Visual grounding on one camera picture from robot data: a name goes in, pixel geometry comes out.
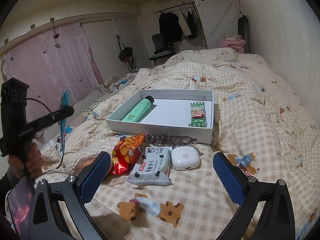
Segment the pink folded blanket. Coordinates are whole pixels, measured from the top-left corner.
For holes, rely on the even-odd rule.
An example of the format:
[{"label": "pink folded blanket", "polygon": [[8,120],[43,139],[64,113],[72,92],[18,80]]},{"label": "pink folded blanket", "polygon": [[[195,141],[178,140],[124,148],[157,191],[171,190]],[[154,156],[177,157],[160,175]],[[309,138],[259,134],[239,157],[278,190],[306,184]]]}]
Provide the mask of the pink folded blanket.
[{"label": "pink folded blanket", "polygon": [[219,48],[233,48],[239,53],[244,53],[244,45],[245,40],[238,40],[238,41],[219,41],[218,47]]}]

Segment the wardrobe door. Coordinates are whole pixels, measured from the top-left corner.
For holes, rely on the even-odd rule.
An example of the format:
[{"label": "wardrobe door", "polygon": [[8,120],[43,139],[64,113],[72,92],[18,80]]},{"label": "wardrobe door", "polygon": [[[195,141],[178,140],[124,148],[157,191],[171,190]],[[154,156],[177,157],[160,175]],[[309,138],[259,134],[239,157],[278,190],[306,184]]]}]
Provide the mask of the wardrobe door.
[{"label": "wardrobe door", "polygon": [[134,19],[114,19],[115,28],[126,47],[133,48],[137,69],[150,66]]},{"label": "wardrobe door", "polygon": [[118,58],[120,49],[112,20],[83,23],[83,26],[104,82],[108,83],[113,76],[123,78],[129,73],[125,63]]}]

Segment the white snack wrapper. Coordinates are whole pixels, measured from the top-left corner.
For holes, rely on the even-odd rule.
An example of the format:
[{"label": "white snack wrapper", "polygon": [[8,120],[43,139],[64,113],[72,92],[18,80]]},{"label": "white snack wrapper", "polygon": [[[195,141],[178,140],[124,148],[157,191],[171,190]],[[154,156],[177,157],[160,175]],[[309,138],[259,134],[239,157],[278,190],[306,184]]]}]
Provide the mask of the white snack wrapper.
[{"label": "white snack wrapper", "polygon": [[171,185],[168,177],[170,162],[168,147],[146,147],[127,181],[133,185]]}]

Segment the phone screen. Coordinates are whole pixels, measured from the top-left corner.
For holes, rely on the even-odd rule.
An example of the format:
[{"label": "phone screen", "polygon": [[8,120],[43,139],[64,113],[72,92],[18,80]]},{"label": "phone screen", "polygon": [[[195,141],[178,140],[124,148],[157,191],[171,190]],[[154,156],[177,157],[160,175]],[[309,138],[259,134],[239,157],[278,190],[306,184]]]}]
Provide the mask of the phone screen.
[{"label": "phone screen", "polygon": [[28,240],[28,219],[34,192],[30,179],[24,175],[8,194],[11,219],[21,240]]}]

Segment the human hand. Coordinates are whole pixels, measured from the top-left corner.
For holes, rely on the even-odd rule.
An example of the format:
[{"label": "human hand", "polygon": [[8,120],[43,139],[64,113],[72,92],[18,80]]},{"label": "human hand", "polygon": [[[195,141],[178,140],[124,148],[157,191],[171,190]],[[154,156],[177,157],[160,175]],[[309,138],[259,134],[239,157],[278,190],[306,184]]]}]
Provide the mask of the human hand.
[{"label": "human hand", "polygon": [[[12,173],[20,179],[24,169],[22,161],[16,155],[8,155],[7,160]],[[37,144],[33,143],[26,163],[30,178],[34,179],[42,174],[41,166],[43,164],[44,160],[41,157],[41,152],[38,150]]]}]

